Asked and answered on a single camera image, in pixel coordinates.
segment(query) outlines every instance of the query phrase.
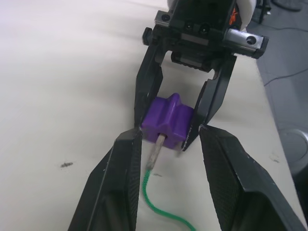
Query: small debris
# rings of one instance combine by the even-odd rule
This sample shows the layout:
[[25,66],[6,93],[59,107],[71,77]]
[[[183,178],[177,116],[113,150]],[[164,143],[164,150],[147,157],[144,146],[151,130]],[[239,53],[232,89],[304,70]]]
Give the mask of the small debris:
[[68,162],[68,163],[64,162],[64,164],[61,165],[61,168],[68,167],[68,166],[71,166],[71,165],[73,165],[73,162]]
[[153,176],[163,177],[162,175],[159,175],[158,173],[154,173]]

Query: black wire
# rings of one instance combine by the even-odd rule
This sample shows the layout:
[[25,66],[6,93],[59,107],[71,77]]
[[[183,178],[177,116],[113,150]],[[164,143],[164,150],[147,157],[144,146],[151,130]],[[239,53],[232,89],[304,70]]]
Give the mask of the black wire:
[[264,84],[264,86],[268,85],[270,82],[272,82],[272,81],[274,81],[274,80],[281,79],[281,78],[288,78],[288,77],[296,76],[296,75],[301,74],[301,73],[303,73],[303,72],[305,72],[305,71],[308,71],[308,68],[306,68],[306,69],[304,69],[304,70],[301,70],[301,71],[299,71],[299,72],[296,72],[296,73],[294,73],[294,74],[291,74],[291,75],[279,76],[279,77],[273,78],[273,79],[271,79],[269,82],[267,82],[266,84]]
[[268,28],[271,28],[273,30],[298,30],[298,31],[302,31],[302,32],[308,32],[308,30],[297,28],[297,27],[281,27],[281,28],[278,28],[278,27],[268,26],[268,25],[264,25],[264,24],[259,24],[259,26],[268,27]]

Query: dark floor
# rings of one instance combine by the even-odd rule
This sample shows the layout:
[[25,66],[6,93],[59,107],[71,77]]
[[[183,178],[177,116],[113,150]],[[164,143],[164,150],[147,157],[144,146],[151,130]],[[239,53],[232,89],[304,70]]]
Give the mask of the dark floor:
[[300,12],[288,12],[271,4],[263,25],[251,22],[247,31],[269,37],[265,54],[257,60],[295,186],[308,219],[308,33],[276,28],[308,30],[308,4]]

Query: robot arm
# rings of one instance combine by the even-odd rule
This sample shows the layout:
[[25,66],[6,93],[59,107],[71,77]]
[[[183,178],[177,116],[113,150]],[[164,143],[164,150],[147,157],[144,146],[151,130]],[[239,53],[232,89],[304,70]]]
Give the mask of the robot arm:
[[122,133],[92,171],[69,231],[135,231],[142,122],[157,96],[167,51],[171,60],[200,71],[215,70],[203,85],[189,124],[185,151],[200,135],[207,180],[222,231],[304,231],[268,172],[233,135],[207,125],[220,108],[236,62],[235,53],[260,57],[268,38],[240,29],[254,0],[177,0],[158,11],[142,36],[148,46],[136,78],[134,128]]
[[[172,8],[176,0],[168,0],[169,9]],[[237,0],[236,4],[239,8],[239,12],[242,18],[241,30],[244,30],[250,23],[252,15],[255,11],[256,0]]]

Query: white object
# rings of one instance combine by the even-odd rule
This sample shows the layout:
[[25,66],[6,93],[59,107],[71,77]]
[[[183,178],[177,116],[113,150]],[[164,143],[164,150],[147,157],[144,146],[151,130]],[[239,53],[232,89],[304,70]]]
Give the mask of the white object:
[[[66,231],[89,174],[133,127],[134,88],[165,0],[10,0],[0,3],[0,231]],[[194,106],[208,77],[163,63],[159,96]],[[304,217],[255,60],[240,56],[210,125],[235,135]],[[142,176],[153,144],[143,142]],[[199,138],[176,158],[162,148],[152,202],[197,230],[218,231]],[[61,168],[64,162],[73,165]],[[137,231],[177,231],[140,197]]]

